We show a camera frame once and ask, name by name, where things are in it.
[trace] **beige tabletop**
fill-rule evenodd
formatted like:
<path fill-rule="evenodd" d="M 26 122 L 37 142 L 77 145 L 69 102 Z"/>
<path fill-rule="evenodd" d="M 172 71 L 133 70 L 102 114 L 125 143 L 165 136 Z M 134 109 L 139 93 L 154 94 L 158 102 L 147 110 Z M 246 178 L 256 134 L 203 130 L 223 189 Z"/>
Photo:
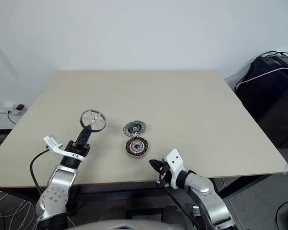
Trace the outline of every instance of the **beige tabletop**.
<path fill-rule="evenodd" d="M 34 186 L 29 165 L 54 135 L 76 140 L 86 109 L 101 111 L 106 128 L 91 135 L 91 149 L 76 184 L 151 181 L 148 161 L 176 148 L 185 167 L 207 177 L 280 173 L 288 164 L 214 72 L 67 71 L 56 76 L 0 146 L 0 187 Z M 149 142 L 141 159 L 129 157 L 123 127 L 142 120 Z M 48 152 L 34 171 L 47 183 L 61 156 Z"/>

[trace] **table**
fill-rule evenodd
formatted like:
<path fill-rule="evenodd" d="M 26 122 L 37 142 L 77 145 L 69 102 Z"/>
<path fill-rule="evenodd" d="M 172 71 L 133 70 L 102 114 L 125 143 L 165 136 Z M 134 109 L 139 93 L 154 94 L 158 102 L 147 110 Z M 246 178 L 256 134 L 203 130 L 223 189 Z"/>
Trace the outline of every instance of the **table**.
<path fill-rule="evenodd" d="M 75 184 L 153 181 L 157 172 L 148 160 L 173 148 L 187 169 L 209 178 L 255 175 L 234 184 L 236 191 L 261 175 L 288 172 L 287 162 L 215 72 L 64 71 L 0 146 L 0 188 L 34 186 L 29 164 L 45 149 L 42 138 L 54 135 L 64 146 L 75 140 L 79 118 L 90 108 L 106 116 L 107 126 L 91 136 Z M 124 149 L 129 138 L 122 129 L 133 120 L 147 124 L 142 137 L 149 150 L 141 159 Z M 48 153 L 35 162 L 41 185 L 61 158 Z"/>

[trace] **white wall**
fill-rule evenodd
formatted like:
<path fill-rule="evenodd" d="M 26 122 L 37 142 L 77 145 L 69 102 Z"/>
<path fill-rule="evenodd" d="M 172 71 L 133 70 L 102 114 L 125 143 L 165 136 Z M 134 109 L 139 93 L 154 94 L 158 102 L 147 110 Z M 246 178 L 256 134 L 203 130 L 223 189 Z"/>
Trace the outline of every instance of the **white wall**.
<path fill-rule="evenodd" d="M 288 51 L 288 0 L 0 0 L 0 111 L 30 104 L 61 69 L 225 78 L 267 50 Z"/>

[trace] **circular wheel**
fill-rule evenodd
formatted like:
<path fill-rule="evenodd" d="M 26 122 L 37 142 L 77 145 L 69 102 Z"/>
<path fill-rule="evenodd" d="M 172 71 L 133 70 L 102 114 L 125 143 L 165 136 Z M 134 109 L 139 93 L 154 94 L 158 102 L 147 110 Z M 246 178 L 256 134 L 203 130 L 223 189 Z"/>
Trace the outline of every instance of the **circular wheel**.
<path fill-rule="evenodd" d="M 101 112 L 94 109 L 88 109 L 83 112 L 80 118 L 80 124 L 83 128 L 91 125 L 92 132 L 96 133 L 106 127 L 107 121 Z"/>
<path fill-rule="evenodd" d="M 146 130 L 146 124 L 143 121 L 131 121 L 125 125 L 123 132 L 128 137 L 136 137 Z"/>
<path fill-rule="evenodd" d="M 148 149 L 148 143 L 144 138 L 131 138 L 126 143 L 126 151 L 130 156 L 141 157 Z"/>

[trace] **gray floor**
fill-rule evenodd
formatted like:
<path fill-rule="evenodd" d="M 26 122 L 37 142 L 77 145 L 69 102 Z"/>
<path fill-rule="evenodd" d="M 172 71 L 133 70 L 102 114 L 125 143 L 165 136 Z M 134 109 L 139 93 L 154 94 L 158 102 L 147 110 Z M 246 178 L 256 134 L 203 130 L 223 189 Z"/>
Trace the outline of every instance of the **gray floor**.
<path fill-rule="evenodd" d="M 4 140 L 4 136 L 0 135 L 0 141 Z M 288 149 L 281 150 L 281 154 L 288 161 Z M 225 185 L 231 183 L 233 178 L 225 178 Z M 222 179 L 217 181 L 218 187 L 223 187 Z M 178 195 L 178 200 L 185 205 L 187 209 L 191 209 L 193 202 L 185 195 Z M 3 211 L 10 209 L 11 207 L 19 204 L 22 200 L 12 195 L 7 196 L 0 201 L 0 214 Z M 255 186 L 245 190 L 244 192 L 236 195 L 230 199 L 232 206 L 228 200 L 226 204 L 232 212 L 234 218 L 236 218 L 233 208 L 235 209 L 237 216 L 243 226 L 237 221 L 239 229 L 250 230 L 274 230 L 274 217 L 276 209 L 282 203 L 288 201 L 288 174 L 272 175 L 264 181 L 256 184 Z M 76 225 L 85 224 L 88 222 L 97 221 L 101 215 L 110 207 L 123 205 L 129 209 L 140 208 L 154 208 L 164 207 L 167 205 L 173 205 L 173 202 L 167 196 L 156 196 L 150 198 L 138 198 L 138 199 L 115 199 L 107 201 L 98 200 L 86 200 L 85 205 L 78 210 L 76 216 L 72 216 L 71 219 Z M 16 230 L 22 223 L 24 216 L 27 213 L 27 207 L 13 218 L 13 223 L 10 230 Z M 24 222 L 24 229 L 32 218 L 32 212 L 29 212 L 30 216 Z M 140 219 L 160 219 L 160 215 L 153 216 L 138 216 Z M 284 206 L 279 213 L 279 227 L 281 230 L 287 230 L 286 219 L 288 219 L 288 205 Z M 5 229 L 9 229 L 11 217 L 5 218 Z M 0 218 L 0 230 L 4 229 L 3 218 Z"/>

